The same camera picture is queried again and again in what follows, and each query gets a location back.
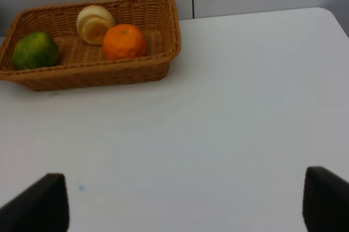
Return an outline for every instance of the table surface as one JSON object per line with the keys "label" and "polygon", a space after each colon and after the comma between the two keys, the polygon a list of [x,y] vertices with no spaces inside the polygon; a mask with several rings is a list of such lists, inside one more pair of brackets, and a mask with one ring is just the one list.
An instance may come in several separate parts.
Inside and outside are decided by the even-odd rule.
{"label": "table surface", "polygon": [[1,82],[0,205],[61,172],[69,231],[306,231],[306,167],[349,180],[346,34],[321,8],[180,27],[159,82]]}

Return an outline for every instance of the orange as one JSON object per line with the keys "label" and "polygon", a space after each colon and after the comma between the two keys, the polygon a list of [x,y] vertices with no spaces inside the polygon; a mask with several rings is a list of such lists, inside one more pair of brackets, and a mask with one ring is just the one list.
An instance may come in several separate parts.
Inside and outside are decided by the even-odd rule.
{"label": "orange", "polygon": [[146,39],[134,25],[114,26],[104,36],[103,51],[109,60],[145,56]]}

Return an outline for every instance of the peeled fruit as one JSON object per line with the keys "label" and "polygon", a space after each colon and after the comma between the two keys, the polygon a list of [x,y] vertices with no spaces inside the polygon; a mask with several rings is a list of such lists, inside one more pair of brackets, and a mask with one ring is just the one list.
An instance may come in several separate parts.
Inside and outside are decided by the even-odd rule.
{"label": "peeled fruit", "polygon": [[93,45],[101,45],[105,33],[115,25],[111,13],[99,5],[90,5],[80,11],[76,27],[80,37]]}
{"label": "peeled fruit", "polygon": [[59,58],[59,48],[45,32],[29,34],[18,41],[12,55],[17,69],[35,69],[54,66]]}
{"label": "peeled fruit", "polygon": [[105,34],[103,50],[109,60],[137,58],[146,55],[146,39],[138,27],[122,24]]}

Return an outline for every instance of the wicker basket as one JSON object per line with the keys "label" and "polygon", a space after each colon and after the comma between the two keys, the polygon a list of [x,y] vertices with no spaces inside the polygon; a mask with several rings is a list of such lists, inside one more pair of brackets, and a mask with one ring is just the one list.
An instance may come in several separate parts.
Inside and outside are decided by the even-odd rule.
{"label": "wicker basket", "polygon": [[[132,23],[147,41],[147,56],[107,61],[101,46],[79,38],[76,17],[86,6],[108,9],[115,23]],[[57,66],[16,70],[12,62],[19,39],[35,31],[54,37],[59,46]],[[0,49],[0,79],[17,82],[34,91],[75,87],[131,84],[164,78],[180,51],[180,31],[175,0],[109,0],[28,9],[13,22]]]}

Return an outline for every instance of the basket rim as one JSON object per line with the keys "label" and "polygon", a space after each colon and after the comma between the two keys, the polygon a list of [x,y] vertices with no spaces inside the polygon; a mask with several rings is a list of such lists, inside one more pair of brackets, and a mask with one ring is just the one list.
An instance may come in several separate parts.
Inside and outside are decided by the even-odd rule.
{"label": "basket rim", "polygon": [[[99,0],[99,1],[88,1],[88,2],[81,2],[81,3],[71,3],[71,4],[58,4],[58,5],[47,5],[43,7],[34,7],[29,8],[21,13],[18,14],[18,16],[15,18],[13,23],[11,24],[11,27],[5,36],[4,42],[2,46],[0,47],[0,66],[2,65],[5,56],[8,51],[8,47],[10,42],[12,41],[12,38],[14,36],[14,31],[17,29],[18,24],[20,20],[25,16],[27,13],[33,12],[33,11],[41,11],[43,9],[54,9],[54,8],[69,8],[72,6],[78,6],[78,7],[86,7],[91,4],[105,4],[105,3],[113,3],[113,2],[127,2],[127,1],[135,1],[135,0]],[[35,69],[24,69],[24,70],[11,70],[11,71],[4,71],[0,69],[0,79],[6,80],[9,76],[14,75],[22,75],[22,74],[45,74],[45,72],[51,72],[54,70],[71,70],[72,72],[75,69],[81,69],[81,68],[91,68],[91,67],[103,67],[103,66],[112,66],[114,71],[127,69],[127,68],[139,68],[139,67],[145,67],[145,66],[155,66],[158,64],[163,64],[166,62],[171,61],[173,58],[175,58],[181,49],[181,40],[180,40],[180,28],[178,23],[178,10],[175,0],[167,0],[169,5],[171,6],[172,10],[172,18],[173,18],[173,25],[174,25],[174,32],[176,36],[176,41],[174,43],[174,47],[166,52],[162,52],[160,54],[154,55],[154,56],[145,56],[145,57],[139,57],[139,58],[125,58],[120,60],[105,60],[100,62],[90,62],[90,63],[77,63],[77,64],[69,64],[69,65],[59,65],[59,66],[53,66],[53,67],[41,67],[41,68],[35,68]]]}

